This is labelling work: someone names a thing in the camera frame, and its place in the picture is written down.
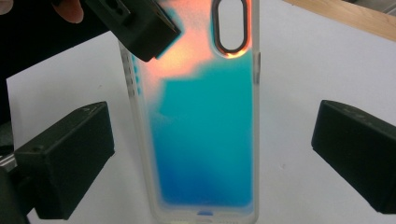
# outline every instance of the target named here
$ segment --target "black device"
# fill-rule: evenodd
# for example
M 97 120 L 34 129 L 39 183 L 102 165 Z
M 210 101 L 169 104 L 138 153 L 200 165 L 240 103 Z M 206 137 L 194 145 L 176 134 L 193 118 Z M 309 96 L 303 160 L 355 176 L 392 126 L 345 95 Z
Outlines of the black device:
M 133 55 L 148 62 L 180 31 L 153 0 L 86 0 L 86 4 Z
M 0 223 L 25 224 L 35 208 L 43 219 L 69 219 L 114 154 L 106 102 L 86 105 L 14 152 L 0 166 Z
M 375 211 L 396 214 L 396 127 L 354 106 L 322 101 L 312 147 Z

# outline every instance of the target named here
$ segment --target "camera cutout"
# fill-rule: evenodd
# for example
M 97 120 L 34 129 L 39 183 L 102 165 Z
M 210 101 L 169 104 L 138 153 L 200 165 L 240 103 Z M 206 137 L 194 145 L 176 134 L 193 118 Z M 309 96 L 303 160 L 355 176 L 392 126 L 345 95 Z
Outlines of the camera cutout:
M 215 45 L 223 54 L 236 53 L 248 42 L 246 0 L 215 0 L 212 8 Z

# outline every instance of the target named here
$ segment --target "white surface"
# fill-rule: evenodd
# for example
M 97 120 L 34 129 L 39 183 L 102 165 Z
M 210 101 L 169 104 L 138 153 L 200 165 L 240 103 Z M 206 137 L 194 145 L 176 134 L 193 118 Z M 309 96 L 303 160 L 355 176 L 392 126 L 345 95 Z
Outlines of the white surface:
M 279 0 L 261 1 L 261 213 L 258 223 L 395 223 L 310 146 L 320 100 L 396 124 L 396 43 Z M 111 34 L 8 80 L 16 147 L 73 109 L 107 100 L 116 155 L 66 223 L 153 223 Z M 30 214 L 32 223 L 43 221 Z

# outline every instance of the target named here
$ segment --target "finger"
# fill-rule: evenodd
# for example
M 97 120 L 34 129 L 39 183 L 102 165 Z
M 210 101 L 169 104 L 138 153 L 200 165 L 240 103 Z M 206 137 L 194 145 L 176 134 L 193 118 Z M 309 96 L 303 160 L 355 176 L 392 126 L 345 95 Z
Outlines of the finger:
M 0 0 L 0 15 L 8 13 L 14 5 L 13 0 Z
M 84 18 L 84 11 L 82 10 L 79 0 L 63 0 L 59 6 L 52 6 L 55 11 L 66 21 L 80 23 Z

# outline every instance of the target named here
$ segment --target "phone case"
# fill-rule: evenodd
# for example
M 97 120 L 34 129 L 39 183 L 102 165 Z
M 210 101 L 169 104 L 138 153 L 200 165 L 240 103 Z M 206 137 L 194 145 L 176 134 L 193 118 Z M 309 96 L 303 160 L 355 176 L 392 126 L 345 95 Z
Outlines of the phone case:
M 241 0 L 237 49 L 219 39 L 221 0 L 157 2 L 179 38 L 148 63 L 121 47 L 152 215 L 161 223 L 254 223 L 259 0 Z

